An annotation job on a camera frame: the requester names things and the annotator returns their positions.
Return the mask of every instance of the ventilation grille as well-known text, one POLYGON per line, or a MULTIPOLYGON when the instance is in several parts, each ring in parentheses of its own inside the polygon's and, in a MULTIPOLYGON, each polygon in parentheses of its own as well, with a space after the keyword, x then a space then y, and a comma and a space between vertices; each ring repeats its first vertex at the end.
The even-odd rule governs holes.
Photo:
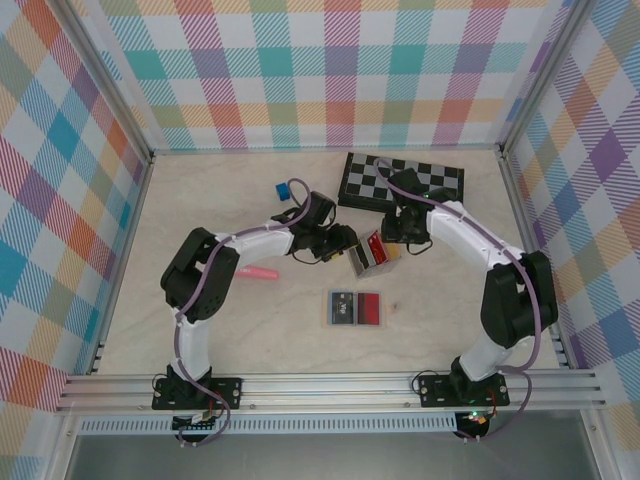
POLYGON ((90 375, 93 375, 94 373, 98 373, 98 369, 100 368, 100 360, 102 360, 102 354, 104 353, 104 346, 105 346, 104 342, 100 342, 98 344, 98 349, 96 350, 96 356, 94 357, 93 363, 91 364, 90 375))
POLYGON ((549 333, 551 334, 551 342, 553 343, 553 349, 556 352, 556 358, 558 359, 558 365, 560 368, 569 368, 569 359, 567 358, 562 338, 560 338, 560 329, 556 324, 549 327, 549 333))
MULTIPOLYGON (((209 433, 190 427, 188 430, 209 433)), ((237 415, 227 434, 406 433, 456 430, 453 413, 237 415)), ((173 435, 171 417, 85 417, 80 435, 173 435)))

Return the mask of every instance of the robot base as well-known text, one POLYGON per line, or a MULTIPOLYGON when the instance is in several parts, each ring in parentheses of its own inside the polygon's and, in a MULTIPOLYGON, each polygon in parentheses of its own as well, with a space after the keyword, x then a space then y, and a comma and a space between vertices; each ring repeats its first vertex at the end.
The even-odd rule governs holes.
MULTIPOLYGON (((240 408, 241 378, 211 377, 211 369, 209 369, 198 383, 224 398, 231 410, 240 408)), ((214 401, 188 381, 183 380, 170 365, 167 367, 166 378, 156 380, 153 389, 155 392, 151 402, 153 410, 218 410, 222 408, 220 402, 214 401)))
POLYGON ((418 392, 420 405, 425 407, 505 407, 509 405, 509 392, 504 376, 496 373, 480 382, 471 383, 472 389, 460 398, 450 375, 420 375, 418 392))

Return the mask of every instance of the pink marker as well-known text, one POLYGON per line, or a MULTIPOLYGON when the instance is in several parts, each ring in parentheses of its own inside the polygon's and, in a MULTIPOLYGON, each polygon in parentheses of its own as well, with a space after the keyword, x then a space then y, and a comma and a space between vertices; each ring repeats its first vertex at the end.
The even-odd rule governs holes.
POLYGON ((263 280, 277 280, 280 273, 277 270, 269 270, 260 267, 244 267, 236 270, 238 277, 262 278, 263 280))

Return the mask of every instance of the colorful plaid backdrop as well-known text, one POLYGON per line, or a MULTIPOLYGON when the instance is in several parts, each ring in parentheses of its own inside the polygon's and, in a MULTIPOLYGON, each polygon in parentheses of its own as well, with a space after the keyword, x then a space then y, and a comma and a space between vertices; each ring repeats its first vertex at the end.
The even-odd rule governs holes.
POLYGON ((513 158, 562 328, 640 478, 640 0, 601 0, 513 158))
POLYGON ((44 0, 0 2, 0 478, 90 354, 143 163, 44 0))
POLYGON ((154 146, 229 149, 493 144, 570 1, 74 3, 154 146))
POLYGON ((509 130, 511 130, 511 127, 513 126, 513 122, 516 118, 516 115, 520 110, 520 107, 522 106, 522 102, 524 102, 525 98, 527 98, 527 96, 529 95, 529 92, 533 88, 533 84, 536 78, 538 77, 538 72, 540 71, 540 67, 542 67, 542 65, 544 64, 544 61, 547 59, 547 56, 551 52, 551 47, 553 45, 553 42, 555 41, 558 34, 562 31, 562 28, 567 19, 567 16, 571 10, 571 7, 575 3, 575 1, 576 0, 563 0, 562 6, 560 7, 560 10, 558 10, 558 13, 556 14, 556 18, 553 20, 553 23, 551 24, 551 27, 547 32, 547 36, 545 37, 544 42, 540 47, 540 50, 538 51, 538 54, 536 55, 535 60, 531 64, 531 67, 529 68, 529 72, 527 72, 524 82, 522 82, 522 85, 518 90, 518 95, 516 96, 516 99, 513 102, 513 105, 511 106, 511 110, 509 110, 509 115, 507 115, 507 120, 504 122, 504 125, 502 126, 502 129, 500 131, 500 135, 498 135, 498 138, 495 141, 495 143, 504 143, 504 140, 507 137, 509 130))

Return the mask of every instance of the chess board case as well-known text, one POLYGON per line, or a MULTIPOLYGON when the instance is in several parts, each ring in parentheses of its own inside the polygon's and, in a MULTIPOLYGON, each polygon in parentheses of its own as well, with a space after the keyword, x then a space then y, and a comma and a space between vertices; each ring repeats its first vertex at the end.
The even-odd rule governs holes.
MULTIPOLYGON (((462 168, 349 152, 338 192, 338 205, 381 213, 394 211, 395 205, 391 191, 376 176, 373 167, 376 158, 387 160, 396 170, 414 168, 418 172, 420 181, 427 185, 429 190, 445 187, 451 191, 456 200, 463 202, 464 169, 462 168)), ((390 169, 381 167, 380 171, 385 178, 389 178, 390 169)))

